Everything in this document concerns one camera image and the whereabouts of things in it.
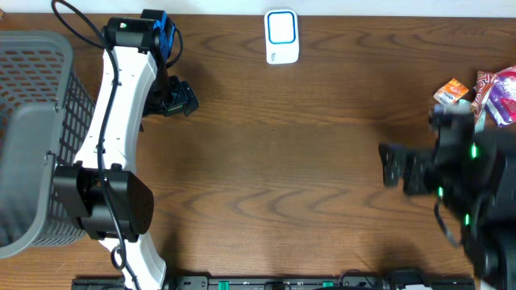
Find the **purple red snack packet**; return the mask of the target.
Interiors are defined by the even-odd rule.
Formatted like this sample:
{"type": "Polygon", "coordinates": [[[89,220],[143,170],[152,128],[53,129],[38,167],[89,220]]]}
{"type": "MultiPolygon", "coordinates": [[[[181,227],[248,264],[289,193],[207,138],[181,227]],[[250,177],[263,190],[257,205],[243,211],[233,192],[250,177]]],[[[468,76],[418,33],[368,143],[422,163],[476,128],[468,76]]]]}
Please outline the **purple red snack packet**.
{"type": "Polygon", "coordinates": [[[499,127],[515,123],[515,67],[495,73],[492,83],[487,111],[499,127]]]}

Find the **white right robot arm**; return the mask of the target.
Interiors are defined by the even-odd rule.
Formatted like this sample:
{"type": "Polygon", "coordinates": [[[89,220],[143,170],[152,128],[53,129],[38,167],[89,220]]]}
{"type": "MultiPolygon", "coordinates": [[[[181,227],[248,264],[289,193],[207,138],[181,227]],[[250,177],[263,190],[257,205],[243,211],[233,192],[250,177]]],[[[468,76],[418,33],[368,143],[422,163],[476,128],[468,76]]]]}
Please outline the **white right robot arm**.
{"type": "Polygon", "coordinates": [[[380,143],[383,182],[407,196],[435,194],[461,223],[455,240],[475,275],[496,289],[515,287],[515,133],[485,130],[439,136],[435,147],[380,143]]]}

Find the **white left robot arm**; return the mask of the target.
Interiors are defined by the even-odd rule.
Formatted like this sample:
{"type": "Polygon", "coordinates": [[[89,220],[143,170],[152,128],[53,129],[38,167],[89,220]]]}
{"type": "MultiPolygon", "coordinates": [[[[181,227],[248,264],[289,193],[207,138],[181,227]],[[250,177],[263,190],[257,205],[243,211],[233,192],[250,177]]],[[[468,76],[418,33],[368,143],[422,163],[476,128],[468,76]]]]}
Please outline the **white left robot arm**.
{"type": "Polygon", "coordinates": [[[167,264],[149,232],[154,196],[136,175],[135,155],[143,117],[199,107],[189,83],[168,74],[181,32],[165,11],[145,9],[95,34],[103,72],[94,114],[73,163],[58,166],[52,183],[72,224],[110,252],[123,288],[166,289],[167,264]]]}

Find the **small orange snack packet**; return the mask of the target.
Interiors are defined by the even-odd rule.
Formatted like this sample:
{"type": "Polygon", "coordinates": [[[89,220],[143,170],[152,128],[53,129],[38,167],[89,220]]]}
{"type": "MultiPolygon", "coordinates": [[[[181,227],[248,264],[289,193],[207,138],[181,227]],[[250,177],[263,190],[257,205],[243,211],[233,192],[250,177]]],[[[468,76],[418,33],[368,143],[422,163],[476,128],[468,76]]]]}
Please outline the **small orange snack packet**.
{"type": "Polygon", "coordinates": [[[432,97],[444,108],[458,108],[460,100],[469,93],[469,88],[452,78],[446,84],[441,86],[432,95],[432,97]]]}

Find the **teal snack packet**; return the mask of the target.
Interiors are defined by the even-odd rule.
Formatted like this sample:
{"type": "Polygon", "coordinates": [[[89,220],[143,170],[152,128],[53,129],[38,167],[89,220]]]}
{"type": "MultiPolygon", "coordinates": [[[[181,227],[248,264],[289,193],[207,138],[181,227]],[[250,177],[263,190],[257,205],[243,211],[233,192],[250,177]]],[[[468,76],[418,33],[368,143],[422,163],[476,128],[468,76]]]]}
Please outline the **teal snack packet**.
{"type": "Polygon", "coordinates": [[[480,133],[485,129],[485,118],[486,118],[486,110],[483,109],[481,112],[478,112],[478,105],[474,101],[467,101],[464,99],[459,100],[459,106],[468,107],[475,116],[475,132],[480,133]]]}

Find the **orange snack bar wrapper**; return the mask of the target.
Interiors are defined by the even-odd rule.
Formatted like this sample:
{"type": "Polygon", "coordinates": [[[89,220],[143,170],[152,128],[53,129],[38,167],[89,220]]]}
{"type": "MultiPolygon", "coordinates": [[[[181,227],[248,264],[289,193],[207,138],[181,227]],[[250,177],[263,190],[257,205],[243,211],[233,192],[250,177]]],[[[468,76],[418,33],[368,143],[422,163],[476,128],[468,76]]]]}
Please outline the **orange snack bar wrapper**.
{"type": "Polygon", "coordinates": [[[476,75],[476,96],[473,101],[477,103],[478,112],[481,112],[485,108],[485,104],[489,99],[490,91],[496,80],[496,74],[492,72],[479,71],[476,75]]]}

